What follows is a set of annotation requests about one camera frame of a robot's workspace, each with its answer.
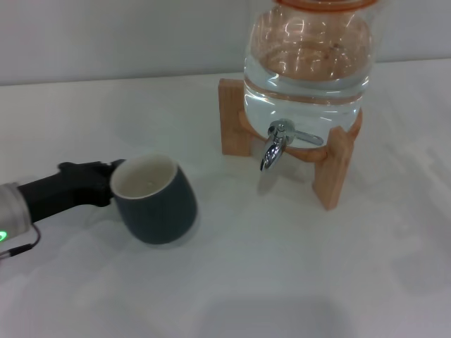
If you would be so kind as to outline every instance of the dark green mug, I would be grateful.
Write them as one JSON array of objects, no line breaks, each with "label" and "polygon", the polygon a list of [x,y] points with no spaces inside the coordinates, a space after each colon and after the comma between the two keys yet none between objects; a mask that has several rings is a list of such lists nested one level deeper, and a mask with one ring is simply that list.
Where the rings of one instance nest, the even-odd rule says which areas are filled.
[{"label": "dark green mug", "polygon": [[194,223],[194,192],[180,166],[165,155],[125,161],[110,185],[124,223],[144,243],[173,242]]}]

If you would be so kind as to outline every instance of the white table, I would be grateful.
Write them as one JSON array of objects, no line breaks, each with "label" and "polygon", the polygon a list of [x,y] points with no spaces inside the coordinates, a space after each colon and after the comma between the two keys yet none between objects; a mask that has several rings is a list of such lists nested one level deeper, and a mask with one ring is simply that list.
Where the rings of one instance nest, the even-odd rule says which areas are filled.
[{"label": "white table", "polygon": [[[196,192],[190,236],[163,248],[114,206],[39,222],[0,263],[0,337],[451,336],[451,60],[380,64],[339,207],[310,165],[221,155],[217,84],[203,75],[0,88],[0,182],[64,161],[160,151]],[[29,232],[1,249],[32,241]]]}]

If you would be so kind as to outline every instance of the mug rim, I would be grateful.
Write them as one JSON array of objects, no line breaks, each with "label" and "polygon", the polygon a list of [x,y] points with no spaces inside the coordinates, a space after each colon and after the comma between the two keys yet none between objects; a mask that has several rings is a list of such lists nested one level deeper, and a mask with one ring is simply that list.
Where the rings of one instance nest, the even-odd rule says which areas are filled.
[{"label": "mug rim", "polygon": [[[162,186],[160,189],[156,190],[155,192],[152,192],[150,194],[138,196],[138,197],[132,197],[132,196],[126,196],[118,192],[117,188],[117,180],[119,175],[126,175],[127,171],[134,170],[137,166],[139,166],[143,162],[155,160],[157,158],[167,160],[171,163],[171,169],[173,170],[171,176],[168,178],[167,182]],[[122,199],[128,199],[128,200],[139,200],[139,199],[146,199],[147,197],[151,197],[153,195],[158,194],[159,192],[163,191],[165,188],[167,188],[175,179],[175,176],[178,172],[178,164],[176,161],[174,161],[171,157],[164,155],[164,154],[147,154],[144,156],[140,156],[137,158],[131,158],[129,160],[126,160],[124,163],[120,164],[118,168],[113,172],[111,179],[110,179],[110,188],[111,192],[114,196],[120,197]]]}]

